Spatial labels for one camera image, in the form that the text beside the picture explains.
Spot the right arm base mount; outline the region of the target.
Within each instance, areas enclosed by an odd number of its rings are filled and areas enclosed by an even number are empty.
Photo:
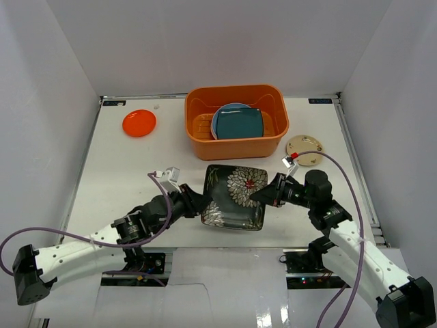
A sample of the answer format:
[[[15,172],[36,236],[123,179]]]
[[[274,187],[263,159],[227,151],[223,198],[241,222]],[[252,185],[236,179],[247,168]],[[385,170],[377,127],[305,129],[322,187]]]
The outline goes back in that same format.
[[[285,265],[288,290],[337,289],[345,286],[337,274],[311,258],[308,249],[284,249],[279,262]]]

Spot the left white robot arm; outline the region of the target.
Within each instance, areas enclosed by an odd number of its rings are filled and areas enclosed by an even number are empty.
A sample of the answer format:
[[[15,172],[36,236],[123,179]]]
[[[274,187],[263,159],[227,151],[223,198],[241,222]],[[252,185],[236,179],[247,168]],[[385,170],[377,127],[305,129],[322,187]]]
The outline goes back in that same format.
[[[182,184],[179,191],[153,197],[89,236],[73,236],[60,245],[18,250],[12,272],[17,303],[39,302],[64,284],[89,275],[143,268],[141,246],[150,243],[179,218],[194,218],[212,198]]]

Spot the blue round plate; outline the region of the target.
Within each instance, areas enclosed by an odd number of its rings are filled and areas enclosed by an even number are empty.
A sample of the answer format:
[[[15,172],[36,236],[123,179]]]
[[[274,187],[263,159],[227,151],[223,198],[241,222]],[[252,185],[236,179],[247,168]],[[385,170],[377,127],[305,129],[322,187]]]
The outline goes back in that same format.
[[[213,115],[210,130],[213,138],[219,139],[225,128],[239,125],[252,108],[240,102],[231,102],[220,107]]]

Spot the beige floral round plate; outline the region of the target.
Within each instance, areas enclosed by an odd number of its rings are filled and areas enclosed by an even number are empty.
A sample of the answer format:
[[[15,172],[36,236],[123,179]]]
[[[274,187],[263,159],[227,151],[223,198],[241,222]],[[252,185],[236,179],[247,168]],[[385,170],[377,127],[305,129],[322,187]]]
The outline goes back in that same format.
[[[323,152],[324,149],[322,144],[316,138],[308,135],[293,136],[286,143],[286,152],[288,155],[306,151]],[[311,153],[299,156],[296,161],[301,166],[313,167],[320,164],[322,162],[322,159],[322,155]]]

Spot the black floral square plate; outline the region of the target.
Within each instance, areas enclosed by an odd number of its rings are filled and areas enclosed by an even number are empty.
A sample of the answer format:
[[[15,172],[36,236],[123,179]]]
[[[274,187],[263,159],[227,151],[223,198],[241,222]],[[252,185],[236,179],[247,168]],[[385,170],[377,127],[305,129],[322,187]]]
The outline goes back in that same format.
[[[203,194],[212,201],[201,214],[204,225],[232,230],[260,231],[264,225],[266,206],[253,201],[251,195],[268,184],[264,169],[209,165]]]

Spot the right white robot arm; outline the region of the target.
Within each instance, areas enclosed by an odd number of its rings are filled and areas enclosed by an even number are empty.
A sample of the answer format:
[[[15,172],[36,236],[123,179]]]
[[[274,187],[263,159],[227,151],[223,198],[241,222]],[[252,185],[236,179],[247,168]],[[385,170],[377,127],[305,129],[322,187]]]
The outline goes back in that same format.
[[[424,277],[413,278],[365,239],[364,230],[333,199],[325,172],[308,171],[304,184],[277,174],[250,198],[274,207],[290,203],[308,209],[311,223],[323,234],[309,244],[309,266],[318,273],[328,269],[352,287],[352,293],[372,309],[380,327],[436,323],[432,285]]]

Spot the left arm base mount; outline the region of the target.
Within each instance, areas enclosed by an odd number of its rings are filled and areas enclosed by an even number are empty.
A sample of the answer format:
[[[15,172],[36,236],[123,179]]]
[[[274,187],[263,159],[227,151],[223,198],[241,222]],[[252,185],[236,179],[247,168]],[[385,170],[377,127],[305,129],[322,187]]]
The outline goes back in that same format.
[[[165,287],[171,273],[173,256],[165,252],[144,253],[139,264],[126,265],[128,274],[103,275],[101,286],[106,287]]]

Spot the orange round plate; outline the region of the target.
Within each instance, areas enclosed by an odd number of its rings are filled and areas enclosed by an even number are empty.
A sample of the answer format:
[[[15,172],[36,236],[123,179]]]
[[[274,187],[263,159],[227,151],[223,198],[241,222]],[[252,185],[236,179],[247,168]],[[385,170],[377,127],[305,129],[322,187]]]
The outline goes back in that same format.
[[[130,137],[144,137],[155,129],[156,124],[156,116],[151,111],[138,109],[123,119],[122,129]]]

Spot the teal square plate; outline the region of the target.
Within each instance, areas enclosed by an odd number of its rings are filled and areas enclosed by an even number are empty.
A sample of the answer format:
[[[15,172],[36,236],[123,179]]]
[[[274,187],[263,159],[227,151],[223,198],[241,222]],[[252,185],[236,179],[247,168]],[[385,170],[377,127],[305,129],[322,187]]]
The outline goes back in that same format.
[[[264,120],[258,108],[220,109],[215,133],[218,139],[251,139],[264,136]]]

